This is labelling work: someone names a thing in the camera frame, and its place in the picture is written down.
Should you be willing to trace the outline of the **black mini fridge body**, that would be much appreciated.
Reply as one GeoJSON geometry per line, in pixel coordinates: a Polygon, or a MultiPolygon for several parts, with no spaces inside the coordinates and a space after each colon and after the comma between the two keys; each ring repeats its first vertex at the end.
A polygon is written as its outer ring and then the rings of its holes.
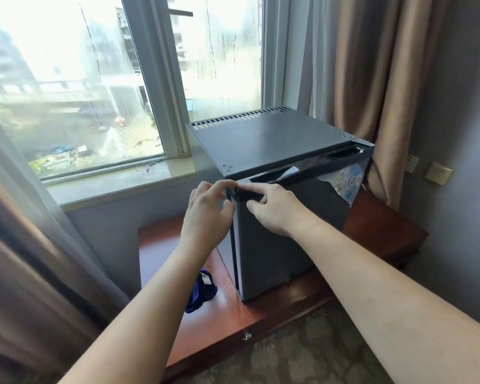
{"type": "Polygon", "coordinates": [[[196,178],[211,184],[329,153],[360,140],[285,106],[189,123],[196,178]]]}

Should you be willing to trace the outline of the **black mini fridge door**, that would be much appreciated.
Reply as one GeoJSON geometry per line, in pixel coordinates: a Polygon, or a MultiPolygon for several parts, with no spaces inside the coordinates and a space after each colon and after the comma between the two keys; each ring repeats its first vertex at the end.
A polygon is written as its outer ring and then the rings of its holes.
{"type": "MultiPolygon", "coordinates": [[[[356,140],[338,150],[262,171],[239,182],[279,184],[293,192],[320,219],[342,231],[352,206],[329,183],[318,180],[318,176],[356,163],[366,171],[374,148],[356,140]]],[[[242,301],[249,301],[313,267],[297,243],[270,232],[249,212],[247,201],[258,201],[261,194],[236,189],[229,197],[236,210],[230,233],[218,250],[242,301]]]]}

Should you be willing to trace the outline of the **person's left forearm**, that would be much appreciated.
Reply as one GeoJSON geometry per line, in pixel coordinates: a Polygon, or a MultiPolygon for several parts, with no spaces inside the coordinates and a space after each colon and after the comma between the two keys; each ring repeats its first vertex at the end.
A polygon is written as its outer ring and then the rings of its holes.
{"type": "Polygon", "coordinates": [[[58,384],[159,384],[199,271],[221,238],[184,238],[58,384]]]}

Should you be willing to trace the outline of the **dark blue cloth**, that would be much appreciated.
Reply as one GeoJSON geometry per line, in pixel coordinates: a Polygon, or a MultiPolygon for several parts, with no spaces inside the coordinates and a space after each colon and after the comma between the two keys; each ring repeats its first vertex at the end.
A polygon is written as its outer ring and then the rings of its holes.
{"type": "Polygon", "coordinates": [[[213,281],[212,274],[202,268],[194,285],[192,292],[185,307],[185,313],[191,314],[200,309],[205,302],[208,302],[216,296],[218,287],[213,281]]]}

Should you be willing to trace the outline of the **brown drape curtain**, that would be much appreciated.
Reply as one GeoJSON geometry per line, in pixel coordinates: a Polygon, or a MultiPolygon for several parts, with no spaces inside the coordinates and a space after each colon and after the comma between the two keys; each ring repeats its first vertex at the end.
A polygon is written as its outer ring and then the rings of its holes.
{"type": "Polygon", "coordinates": [[[339,0],[333,124],[375,144],[366,186],[394,210],[449,2],[339,0]]]}
{"type": "Polygon", "coordinates": [[[100,333],[42,261],[56,254],[0,184],[0,383],[60,377],[100,333]]]}

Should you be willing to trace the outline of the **reddish brown wooden cabinet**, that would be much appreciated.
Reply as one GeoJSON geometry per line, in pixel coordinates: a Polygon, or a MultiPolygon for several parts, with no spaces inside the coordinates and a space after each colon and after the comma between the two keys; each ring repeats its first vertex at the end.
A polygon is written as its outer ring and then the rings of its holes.
{"type": "MultiPolygon", "coordinates": [[[[139,229],[142,287],[177,246],[183,218],[139,229]]],[[[428,235],[363,190],[345,233],[398,268],[428,235]]],[[[183,316],[162,384],[392,384],[318,271],[242,303],[216,250],[205,269],[218,293],[183,316]]]]}

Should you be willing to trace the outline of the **person's right forearm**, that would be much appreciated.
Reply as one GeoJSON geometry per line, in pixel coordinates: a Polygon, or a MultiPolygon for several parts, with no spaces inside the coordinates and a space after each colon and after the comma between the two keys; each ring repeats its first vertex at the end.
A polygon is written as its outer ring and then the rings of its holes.
{"type": "Polygon", "coordinates": [[[396,384],[480,384],[480,323],[312,213],[290,221],[396,384]]]}

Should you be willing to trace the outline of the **light blue paper sticker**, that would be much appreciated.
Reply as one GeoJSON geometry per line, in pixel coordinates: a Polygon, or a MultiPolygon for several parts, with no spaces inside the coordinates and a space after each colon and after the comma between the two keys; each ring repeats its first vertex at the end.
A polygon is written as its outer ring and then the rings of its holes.
{"type": "Polygon", "coordinates": [[[351,207],[362,185],[364,175],[365,169],[356,163],[339,171],[318,176],[318,180],[329,183],[351,207]]]}

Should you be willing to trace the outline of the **person's left hand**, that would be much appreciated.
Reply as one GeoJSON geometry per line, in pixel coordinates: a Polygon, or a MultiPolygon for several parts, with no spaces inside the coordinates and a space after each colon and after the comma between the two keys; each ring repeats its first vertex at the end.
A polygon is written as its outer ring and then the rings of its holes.
{"type": "Polygon", "coordinates": [[[227,200],[226,190],[234,189],[237,182],[219,180],[214,184],[202,181],[192,190],[182,225],[179,247],[187,253],[207,257],[225,238],[230,227],[217,227],[217,200],[227,200]]]}

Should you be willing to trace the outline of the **beige wall switch plate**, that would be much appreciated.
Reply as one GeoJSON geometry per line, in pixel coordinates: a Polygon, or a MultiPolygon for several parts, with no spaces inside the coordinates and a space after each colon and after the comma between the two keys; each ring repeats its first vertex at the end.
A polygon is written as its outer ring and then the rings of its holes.
{"type": "Polygon", "coordinates": [[[438,186],[445,186],[451,178],[454,170],[436,162],[430,163],[423,178],[438,186]]]}

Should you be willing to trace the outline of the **person's right hand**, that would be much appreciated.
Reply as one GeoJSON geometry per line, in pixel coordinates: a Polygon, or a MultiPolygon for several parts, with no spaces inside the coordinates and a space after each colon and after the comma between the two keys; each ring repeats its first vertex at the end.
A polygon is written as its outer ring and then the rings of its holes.
{"type": "Polygon", "coordinates": [[[295,238],[320,223],[320,218],[308,210],[294,195],[278,184],[238,183],[238,188],[267,198],[267,215],[254,215],[269,231],[295,238]]]}

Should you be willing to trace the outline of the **beige stone window sill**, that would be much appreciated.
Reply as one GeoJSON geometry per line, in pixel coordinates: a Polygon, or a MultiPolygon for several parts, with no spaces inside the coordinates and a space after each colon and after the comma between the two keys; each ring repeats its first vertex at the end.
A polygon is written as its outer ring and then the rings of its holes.
{"type": "Polygon", "coordinates": [[[69,212],[180,185],[195,177],[192,158],[149,162],[149,173],[144,170],[145,164],[63,182],[44,181],[44,185],[57,204],[69,212]]]}

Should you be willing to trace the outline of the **grey framed window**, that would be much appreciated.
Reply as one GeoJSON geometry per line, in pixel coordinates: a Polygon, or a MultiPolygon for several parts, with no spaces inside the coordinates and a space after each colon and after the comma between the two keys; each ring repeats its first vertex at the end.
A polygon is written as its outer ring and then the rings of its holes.
{"type": "Polygon", "coordinates": [[[188,123],[281,104],[288,21],[289,0],[0,0],[0,125],[41,182],[190,157],[188,123]]]}

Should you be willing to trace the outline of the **grey sheer curtain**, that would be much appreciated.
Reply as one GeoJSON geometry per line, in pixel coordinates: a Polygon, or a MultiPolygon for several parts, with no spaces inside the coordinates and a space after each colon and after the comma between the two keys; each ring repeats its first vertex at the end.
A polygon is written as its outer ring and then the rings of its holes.
{"type": "Polygon", "coordinates": [[[0,187],[51,254],[39,255],[45,267],[90,311],[109,322],[129,303],[102,262],[34,174],[0,125],[0,187]]]}
{"type": "Polygon", "coordinates": [[[340,0],[289,0],[284,105],[334,124],[340,0]]]}

